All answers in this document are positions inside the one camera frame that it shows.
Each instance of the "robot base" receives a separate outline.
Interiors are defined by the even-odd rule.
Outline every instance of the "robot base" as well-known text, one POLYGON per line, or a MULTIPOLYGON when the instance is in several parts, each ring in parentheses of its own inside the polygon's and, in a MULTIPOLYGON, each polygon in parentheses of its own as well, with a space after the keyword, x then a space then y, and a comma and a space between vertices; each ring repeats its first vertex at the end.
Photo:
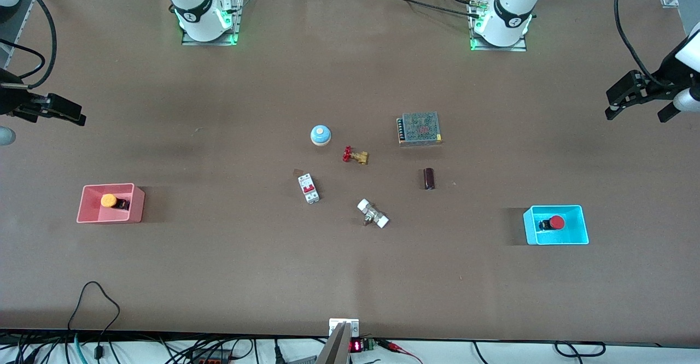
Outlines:
MULTIPOLYGON (((478 15, 482 15, 483 13, 479 13, 477 11, 477 8, 473 8, 470 5, 467 5, 467 12, 468 13, 475 13, 478 15)), ((525 35, 520 37, 520 40, 517 41, 514 45, 510 45, 508 47, 498 47, 493 44, 490 44, 487 42, 483 36, 479 35, 479 33, 476 33, 474 31, 474 28, 476 26, 476 23, 479 22, 479 19, 477 18, 471 18, 469 17, 469 45, 470 49, 472 51, 527 51, 527 46, 525 45, 525 35)))
POLYGON ((185 31, 182 32, 182 45, 237 45, 238 33, 241 29, 241 17, 243 0, 231 0, 228 9, 232 9, 232 14, 223 13, 221 21, 227 24, 233 24, 228 30, 221 33, 215 40, 197 41, 191 38, 185 31))

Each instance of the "blue round object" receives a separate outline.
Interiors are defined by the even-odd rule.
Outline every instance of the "blue round object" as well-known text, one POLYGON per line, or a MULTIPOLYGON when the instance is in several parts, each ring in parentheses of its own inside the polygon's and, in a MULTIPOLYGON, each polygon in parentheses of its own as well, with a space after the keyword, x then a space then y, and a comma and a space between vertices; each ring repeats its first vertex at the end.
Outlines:
POLYGON ((311 141, 315 145, 330 143, 330 129, 326 125, 315 125, 311 130, 311 141))
POLYGON ((0 126, 0 145, 10 145, 15 142, 15 131, 8 127, 0 126))

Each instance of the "blue bin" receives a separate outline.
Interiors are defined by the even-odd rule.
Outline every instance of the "blue bin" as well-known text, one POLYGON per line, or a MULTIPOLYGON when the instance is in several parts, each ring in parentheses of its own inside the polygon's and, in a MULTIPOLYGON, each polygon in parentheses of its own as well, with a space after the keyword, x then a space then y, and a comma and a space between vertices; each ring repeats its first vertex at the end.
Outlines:
POLYGON ((586 245, 588 232, 580 205, 532 206, 523 214, 525 234, 530 245, 586 245), (541 230, 540 222, 559 215, 565 225, 561 230, 541 230))

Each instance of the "white cap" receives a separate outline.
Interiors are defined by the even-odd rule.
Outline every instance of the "white cap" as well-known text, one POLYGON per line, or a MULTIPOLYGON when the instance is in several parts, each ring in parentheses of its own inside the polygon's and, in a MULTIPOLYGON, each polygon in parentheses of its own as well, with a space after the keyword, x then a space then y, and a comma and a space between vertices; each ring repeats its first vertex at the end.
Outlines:
POLYGON ((377 226, 380 228, 383 228, 387 225, 388 222, 389 222, 389 218, 387 218, 386 216, 383 216, 377 221, 377 226))
POLYGON ((360 204, 357 205, 357 208, 361 210, 361 212, 364 212, 368 205, 370 205, 370 201, 367 199, 362 199, 360 204))

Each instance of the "metal power supply unit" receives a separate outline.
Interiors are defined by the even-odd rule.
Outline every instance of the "metal power supply unit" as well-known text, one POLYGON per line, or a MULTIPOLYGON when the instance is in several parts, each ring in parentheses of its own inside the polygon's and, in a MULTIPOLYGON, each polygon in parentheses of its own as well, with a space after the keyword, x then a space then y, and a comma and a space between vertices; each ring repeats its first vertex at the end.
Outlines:
POLYGON ((398 145, 437 145, 442 143, 437 112, 404 113, 396 118, 398 145))

